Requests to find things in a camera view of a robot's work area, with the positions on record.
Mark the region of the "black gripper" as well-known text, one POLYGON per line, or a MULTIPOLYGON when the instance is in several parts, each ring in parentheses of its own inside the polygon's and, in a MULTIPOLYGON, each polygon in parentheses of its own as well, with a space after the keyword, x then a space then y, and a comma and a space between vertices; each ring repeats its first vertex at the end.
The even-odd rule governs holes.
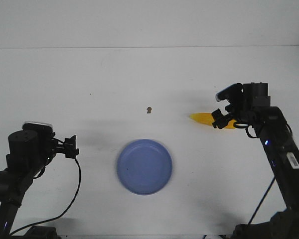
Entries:
POLYGON ((65 154, 66 158, 76 158, 79 154, 79 149, 76 145, 77 136, 65 138, 64 143, 56 138, 52 139, 52 152, 55 154, 65 154))
POLYGON ((248 114, 244 108, 243 103, 229 104, 225 107, 225 110, 229 113, 223 115, 219 109, 211 113, 214 122, 212 126, 214 128, 223 129, 230 128, 233 129, 233 119, 239 123, 248 124, 248 114))

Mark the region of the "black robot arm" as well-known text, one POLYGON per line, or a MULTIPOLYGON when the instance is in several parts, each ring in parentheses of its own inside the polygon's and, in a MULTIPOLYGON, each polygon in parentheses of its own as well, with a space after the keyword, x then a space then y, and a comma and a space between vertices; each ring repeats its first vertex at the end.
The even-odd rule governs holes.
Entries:
POLYGON ((60 141, 55 134, 40 135, 34 130, 20 130, 8 137, 7 167, 0 171, 0 239, 13 239, 11 231, 17 211, 34 179, 43 175, 56 154, 76 159, 76 136, 60 141))
POLYGON ((271 106, 267 83, 233 84, 218 92, 216 101, 227 100, 227 115, 212 113, 213 127, 222 129, 235 120, 235 128, 251 126, 261 141, 286 205, 267 222, 239 224, 233 239, 299 239, 299 149, 282 111, 271 106))

